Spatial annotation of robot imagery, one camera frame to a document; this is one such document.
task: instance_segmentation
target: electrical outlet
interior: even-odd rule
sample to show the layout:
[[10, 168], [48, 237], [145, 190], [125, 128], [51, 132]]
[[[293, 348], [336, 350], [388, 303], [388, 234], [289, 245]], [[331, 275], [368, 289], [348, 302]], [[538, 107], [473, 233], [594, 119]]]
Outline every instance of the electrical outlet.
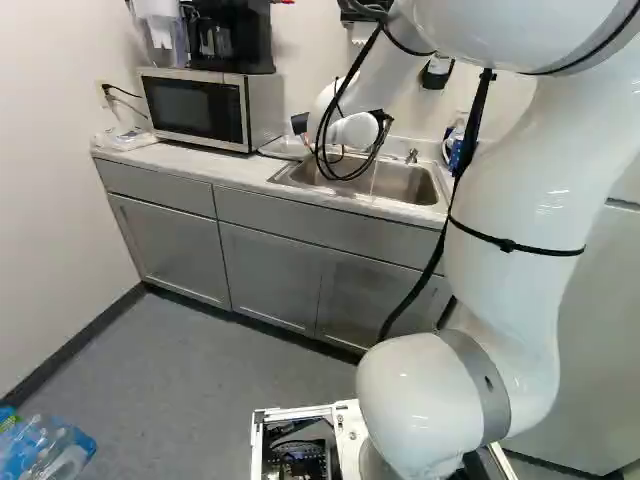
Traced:
[[98, 101], [100, 102], [100, 106], [102, 108], [110, 108], [109, 100], [107, 99], [107, 95], [105, 91], [102, 89], [102, 84], [109, 83], [103, 79], [96, 80], [96, 94], [98, 95]]

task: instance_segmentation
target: refrigerator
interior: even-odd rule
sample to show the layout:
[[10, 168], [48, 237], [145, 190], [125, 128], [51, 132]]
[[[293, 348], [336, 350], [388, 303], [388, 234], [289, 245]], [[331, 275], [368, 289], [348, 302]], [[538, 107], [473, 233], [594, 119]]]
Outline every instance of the refrigerator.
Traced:
[[559, 317], [560, 391], [503, 447], [605, 475], [640, 458], [640, 158], [593, 226]]

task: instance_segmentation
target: stainless steel sink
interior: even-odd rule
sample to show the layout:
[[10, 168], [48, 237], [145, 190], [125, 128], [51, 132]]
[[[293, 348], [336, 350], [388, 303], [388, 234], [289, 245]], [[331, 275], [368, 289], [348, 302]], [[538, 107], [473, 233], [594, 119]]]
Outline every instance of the stainless steel sink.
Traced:
[[[327, 156], [329, 161], [340, 158], [339, 154]], [[362, 165], [365, 160], [364, 156], [348, 154], [332, 165], [332, 168], [338, 175], [345, 175]], [[327, 180], [318, 170], [315, 158], [309, 156], [298, 165], [285, 167], [271, 177], [269, 182], [343, 197], [383, 197], [412, 205], [436, 205], [443, 201], [433, 178], [433, 166], [406, 165], [388, 158], [379, 158], [376, 163], [360, 177], [345, 182]]]

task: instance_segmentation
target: microwave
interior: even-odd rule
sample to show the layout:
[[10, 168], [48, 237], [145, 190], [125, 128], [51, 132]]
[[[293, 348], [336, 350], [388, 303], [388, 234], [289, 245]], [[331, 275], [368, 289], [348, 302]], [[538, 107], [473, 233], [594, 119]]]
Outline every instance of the microwave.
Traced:
[[182, 68], [138, 69], [158, 138], [253, 152], [284, 133], [284, 81]]

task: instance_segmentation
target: countertop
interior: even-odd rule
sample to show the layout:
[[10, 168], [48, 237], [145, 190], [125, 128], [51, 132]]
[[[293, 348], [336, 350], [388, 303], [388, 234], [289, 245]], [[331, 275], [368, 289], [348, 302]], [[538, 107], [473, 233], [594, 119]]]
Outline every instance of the countertop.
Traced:
[[[428, 206], [410, 205], [380, 197], [346, 198], [270, 183], [268, 180], [291, 161], [261, 155], [241, 155], [190, 148], [169, 143], [156, 143], [146, 147], [120, 152], [93, 148], [91, 155], [135, 167], [165, 172], [214, 185], [237, 188], [279, 198], [286, 198], [335, 210], [383, 218], [418, 227], [440, 230], [445, 215]], [[450, 197], [451, 183], [445, 175], [434, 179], [445, 197]]]

